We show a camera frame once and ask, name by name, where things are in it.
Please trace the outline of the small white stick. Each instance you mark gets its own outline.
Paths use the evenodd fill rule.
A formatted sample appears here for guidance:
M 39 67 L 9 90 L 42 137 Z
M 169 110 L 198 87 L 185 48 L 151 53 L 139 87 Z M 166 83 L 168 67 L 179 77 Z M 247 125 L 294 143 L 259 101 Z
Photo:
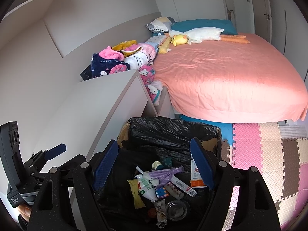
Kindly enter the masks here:
M 143 170 L 140 167 L 136 166 L 136 170 L 140 172 L 142 175 L 144 174 Z

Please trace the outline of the yellow wrapper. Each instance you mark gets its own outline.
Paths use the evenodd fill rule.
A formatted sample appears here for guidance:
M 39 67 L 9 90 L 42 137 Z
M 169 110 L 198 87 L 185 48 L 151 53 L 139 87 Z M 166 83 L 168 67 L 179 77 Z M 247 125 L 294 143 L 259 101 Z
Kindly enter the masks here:
M 134 207 L 135 209 L 140 209 L 140 208 L 144 208 L 145 204 L 142 201 L 140 195 L 139 195 L 139 189 L 138 189 L 138 179 L 132 179 L 132 180 L 128 180 L 127 181 L 130 184 L 130 188 L 131 188 L 131 193 L 133 195 L 134 198 Z

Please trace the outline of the white green plastic bottle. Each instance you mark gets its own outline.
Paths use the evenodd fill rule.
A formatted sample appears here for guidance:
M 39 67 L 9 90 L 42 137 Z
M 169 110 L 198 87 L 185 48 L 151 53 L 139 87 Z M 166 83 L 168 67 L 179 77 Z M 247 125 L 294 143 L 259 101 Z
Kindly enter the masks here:
M 143 175 L 141 174 L 136 175 L 135 178 L 137 178 L 139 194 L 151 202 L 156 202 L 158 198 L 156 195 L 155 187 L 152 185 L 152 183 L 149 180 L 143 178 Z

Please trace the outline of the white orange medicine box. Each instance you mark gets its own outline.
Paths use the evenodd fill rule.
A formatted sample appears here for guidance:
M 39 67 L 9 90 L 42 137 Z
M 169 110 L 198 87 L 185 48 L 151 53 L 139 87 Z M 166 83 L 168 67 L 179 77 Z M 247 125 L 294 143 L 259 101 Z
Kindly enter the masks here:
M 198 167 L 195 163 L 193 156 L 191 155 L 191 187 L 193 189 L 206 188 L 207 186 L 204 184 Z

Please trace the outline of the long white toothpaste box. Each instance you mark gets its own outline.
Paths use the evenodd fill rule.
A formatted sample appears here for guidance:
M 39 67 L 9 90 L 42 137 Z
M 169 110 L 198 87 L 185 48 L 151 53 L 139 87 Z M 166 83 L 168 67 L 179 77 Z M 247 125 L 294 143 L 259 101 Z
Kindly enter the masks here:
M 184 193 L 188 194 L 191 197 L 195 197 L 197 195 L 197 192 L 194 189 L 192 189 L 190 186 L 182 182 L 180 179 L 178 179 L 174 175 L 171 177 L 170 182 L 172 182 L 176 187 L 178 187 Z

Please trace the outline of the purple plastic bag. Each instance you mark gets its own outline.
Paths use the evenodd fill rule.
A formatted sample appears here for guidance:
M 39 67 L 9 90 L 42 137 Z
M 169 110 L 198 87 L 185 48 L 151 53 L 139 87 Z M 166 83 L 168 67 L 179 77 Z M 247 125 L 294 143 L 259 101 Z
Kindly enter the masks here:
M 182 172 L 184 172 L 184 167 L 179 166 L 179 167 L 172 167 L 171 169 L 161 169 L 157 171 L 151 171 L 149 173 L 149 176 L 151 178 L 158 179 L 159 184 L 157 185 L 157 187 L 162 187 L 171 181 L 173 175 Z

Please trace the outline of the clear plastic cup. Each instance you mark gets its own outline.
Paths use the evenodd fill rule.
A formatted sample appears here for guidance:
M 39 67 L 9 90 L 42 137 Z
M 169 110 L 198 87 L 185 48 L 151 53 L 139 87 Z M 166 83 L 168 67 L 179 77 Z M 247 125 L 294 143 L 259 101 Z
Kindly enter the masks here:
M 185 202 L 174 200 L 166 205 L 166 215 L 170 221 L 180 221 L 186 217 L 188 208 Z

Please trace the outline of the grey snack wrapper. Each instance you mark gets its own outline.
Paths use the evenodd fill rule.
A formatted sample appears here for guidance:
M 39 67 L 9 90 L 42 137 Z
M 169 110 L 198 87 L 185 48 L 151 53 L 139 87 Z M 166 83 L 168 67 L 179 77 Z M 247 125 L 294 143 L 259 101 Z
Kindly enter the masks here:
M 168 218 L 165 212 L 166 210 L 165 199 L 156 201 L 154 205 L 157 213 L 157 226 L 159 228 L 165 228 L 168 224 Z

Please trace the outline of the black trash bag bin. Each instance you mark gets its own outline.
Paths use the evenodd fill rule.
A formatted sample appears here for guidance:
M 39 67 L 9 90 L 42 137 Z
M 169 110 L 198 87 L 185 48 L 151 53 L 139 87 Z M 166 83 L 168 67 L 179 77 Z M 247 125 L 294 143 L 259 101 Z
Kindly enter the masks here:
M 128 180 L 138 174 L 136 166 L 151 171 L 154 161 L 172 158 L 172 167 L 184 167 L 176 177 L 191 181 L 190 141 L 216 141 L 213 153 L 221 157 L 220 128 L 200 122 L 166 117 L 134 117 L 128 120 L 128 137 L 119 139 L 121 146 L 108 179 L 99 190 L 98 201 L 110 230 L 159 230 L 150 200 L 142 198 L 145 207 L 135 209 Z

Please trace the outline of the white desk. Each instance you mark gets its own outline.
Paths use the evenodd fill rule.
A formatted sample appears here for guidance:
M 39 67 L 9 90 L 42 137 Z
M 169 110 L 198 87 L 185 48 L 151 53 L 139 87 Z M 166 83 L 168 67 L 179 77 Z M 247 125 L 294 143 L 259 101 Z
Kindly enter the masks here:
M 1 124 L 18 123 L 25 160 L 38 151 L 66 145 L 66 151 L 48 161 L 43 172 L 78 154 L 90 159 L 103 151 L 132 117 L 174 118 L 167 89 L 162 90 L 159 105 L 153 106 L 139 72 L 134 70 L 78 83 L 51 114 L 46 112 L 46 100 L 36 100 L 33 105 L 29 102 L 21 96 L 6 106 L 1 99 Z

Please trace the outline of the navy patterned blanket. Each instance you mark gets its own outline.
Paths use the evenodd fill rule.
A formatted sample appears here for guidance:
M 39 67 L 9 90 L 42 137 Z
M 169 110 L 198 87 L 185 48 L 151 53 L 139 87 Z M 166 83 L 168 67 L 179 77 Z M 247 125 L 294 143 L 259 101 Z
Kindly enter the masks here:
M 104 59 L 99 54 L 93 54 L 90 70 L 92 78 L 97 78 L 130 70 L 130 65 L 117 59 Z

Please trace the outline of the pink garment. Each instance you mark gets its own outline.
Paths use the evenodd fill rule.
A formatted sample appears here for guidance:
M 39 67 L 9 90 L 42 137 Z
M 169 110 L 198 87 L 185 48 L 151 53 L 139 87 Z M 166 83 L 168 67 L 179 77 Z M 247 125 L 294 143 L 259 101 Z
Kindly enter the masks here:
M 104 58 L 104 59 L 116 59 L 116 60 L 119 60 L 119 61 L 124 60 L 124 55 L 119 51 L 113 50 L 110 46 L 108 46 L 106 49 L 103 49 L 102 51 L 100 51 L 99 56 Z

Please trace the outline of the pink bed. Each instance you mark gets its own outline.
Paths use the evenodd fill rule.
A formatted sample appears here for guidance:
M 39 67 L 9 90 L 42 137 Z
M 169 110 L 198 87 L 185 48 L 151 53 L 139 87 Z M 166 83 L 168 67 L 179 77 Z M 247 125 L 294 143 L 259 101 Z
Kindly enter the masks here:
M 171 46 L 156 57 L 155 77 L 178 113 L 222 123 L 306 118 L 307 88 L 291 62 L 258 35 L 246 38 Z

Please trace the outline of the white goose plush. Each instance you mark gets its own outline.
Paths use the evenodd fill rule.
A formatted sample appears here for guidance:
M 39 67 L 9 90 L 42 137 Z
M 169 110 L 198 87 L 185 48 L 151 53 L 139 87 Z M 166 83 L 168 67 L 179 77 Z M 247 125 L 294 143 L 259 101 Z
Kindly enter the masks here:
M 186 32 L 180 32 L 176 30 L 171 30 L 169 33 L 165 33 L 171 39 L 178 34 L 182 34 L 187 36 L 188 42 L 187 44 L 199 44 L 203 41 L 226 41 L 226 42 L 234 42 L 241 44 L 249 44 L 250 41 L 246 38 L 245 35 L 227 35 L 222 34 L 224 29 L 215 28 L 215 27 L 204 27 L 204 28 L 195 28 L 192 30 L 188 30 Z

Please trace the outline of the black device by wall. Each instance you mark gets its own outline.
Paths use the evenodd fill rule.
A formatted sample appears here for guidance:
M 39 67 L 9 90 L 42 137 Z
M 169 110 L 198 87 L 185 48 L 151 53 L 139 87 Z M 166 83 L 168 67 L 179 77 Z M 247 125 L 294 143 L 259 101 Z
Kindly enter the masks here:
M 89 65 L 82 73 L 80 73 L 80 76 L 83 81 L 92 79 L 91 65 Z

